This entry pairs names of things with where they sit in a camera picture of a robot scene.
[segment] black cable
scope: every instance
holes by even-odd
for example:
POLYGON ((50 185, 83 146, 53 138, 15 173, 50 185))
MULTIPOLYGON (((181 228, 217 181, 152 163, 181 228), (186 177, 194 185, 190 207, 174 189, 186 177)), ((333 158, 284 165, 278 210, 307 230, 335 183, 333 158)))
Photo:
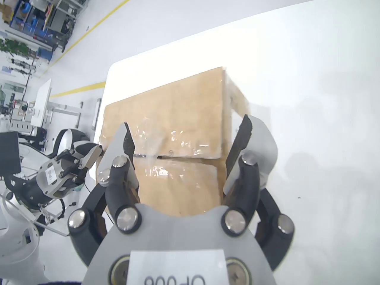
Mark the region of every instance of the black cable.
POLYGON ((61 202, 61 205, 62 205, 62 212, 61 212, 60 216, 57 217, 57 220, 60 220, 60 219, 65 217, 65 210, 66 210, 65 201, 63 199, 60 199, 59 201, 61 202))
MULTIPOLYGON (((84 186, 86 187, 86 189, 87 189, 87 190, 88 190, 88 192, 90 193, 90 192, 91 192, 91 190, 89 190, 89 188, 87 187, 86 183, 84 183, 84 186)), ((110 215, 109 215, 107 212, 106 212, 106 214, 107 214, 108 218, 110 219, 110 221, 112 222, 112 224, 115 224, 115 223, 114 223, 114 221, 112 221, 112 219, 111 219, 110 215)))

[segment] white desk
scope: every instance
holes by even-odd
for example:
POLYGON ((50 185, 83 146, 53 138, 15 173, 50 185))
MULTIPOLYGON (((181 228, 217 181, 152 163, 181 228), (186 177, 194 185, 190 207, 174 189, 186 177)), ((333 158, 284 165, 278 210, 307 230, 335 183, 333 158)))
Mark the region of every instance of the white desk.
POLYGON ((50 102, 50 85, 51 80, 48 80, 38 89, 34 106, 28 109, 28 112, 33 114, 30 124, 36 127, 42 127, 46 111, 50 111, 50 122, 52 120, 53 112, 73 115, 77 117, 75 128, 78 128, 83 102, 80 102, 80 107, 50 102))
POLYGON ((278 284, 371 283, 377 276, 380 104, 374 11, 361 0, 298 4, 113 64, 105 106, 225 66, 278 145, 267 188, 296 225, 278 284))

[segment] cardboard box on shelf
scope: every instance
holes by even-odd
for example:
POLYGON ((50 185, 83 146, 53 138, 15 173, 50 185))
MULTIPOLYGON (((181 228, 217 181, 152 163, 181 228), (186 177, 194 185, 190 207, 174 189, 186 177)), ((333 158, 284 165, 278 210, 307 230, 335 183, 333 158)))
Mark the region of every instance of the cardboard box on shelf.
POLYGON ((248 101, 219 67, 106 106, 100 142, 106 149, 127 122, 135 154, 163 157, 134 159, 141 203, 190 216, 220 205, 225 160, 245 114, 248 101), (157 168, 161 175, 145 172, 157 168))
POLYGON ((0 11, 2 14, 2 19, 6 23, 10 23, 12 19, 12 8, 5 4, 0 4, 0 11))

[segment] white label on robot hand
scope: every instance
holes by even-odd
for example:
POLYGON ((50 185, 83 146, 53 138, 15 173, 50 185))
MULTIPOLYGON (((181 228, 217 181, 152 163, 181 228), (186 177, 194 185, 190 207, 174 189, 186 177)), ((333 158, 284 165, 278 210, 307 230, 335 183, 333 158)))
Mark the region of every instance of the white label on robot hand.
POLYGON ((126 285, 229 285, 224 251, 132 251, 126 285))
POLYGON ((51 185, 51 183, 53 183, 54 181, 57 180, 56 171, 54 171, 54 165, 52 165, 51 167, 49 167, 45 171, 45 174, 46 174, 46 179, 47 179, 47 184, 48 185, 51 185))

